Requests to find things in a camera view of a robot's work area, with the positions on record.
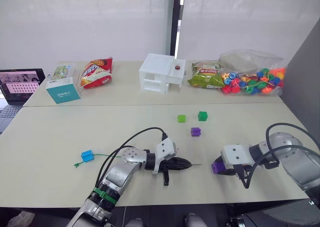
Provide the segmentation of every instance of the green band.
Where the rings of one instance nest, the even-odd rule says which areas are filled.
[[[114,198],[110,197],[106,192],[102,191],[101,189],[94,188],[93,191],[96,192],[101,198],[110,201],[112,204],[115,205],[117,203],[117,201]]]

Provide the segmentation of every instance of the green cube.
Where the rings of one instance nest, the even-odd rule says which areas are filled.
[[[178,122],[179,123],[184,123],[186,122],[186,116],[184,114],[179,114],[178,115]]]
[[[199,111],[198,113],[198,120],[199,121],[206,121],[208,118],[208,114],[205,111]]]

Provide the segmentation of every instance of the laptop screen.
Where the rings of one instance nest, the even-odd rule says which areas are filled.
[[[8,104],[23,104],[45,79],[42,69],[0,70],[0,89]]]

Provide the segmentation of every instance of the laptop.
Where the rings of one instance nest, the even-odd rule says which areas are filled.
[[[0,89],[8,103],[0,113],[0,133],[44,79],[45,74],[41,68],[0,69]]]

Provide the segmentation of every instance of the purple block in gripper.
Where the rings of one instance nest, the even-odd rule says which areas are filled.
[[[225,164],[223,162],[213,162],[211,164],[211,168],[213,170],[213,173],[215,174],[226,170]]]
[[[201,135],[201,129],[199,127],[192,127],[191,128],[191,136],[200,136]]]

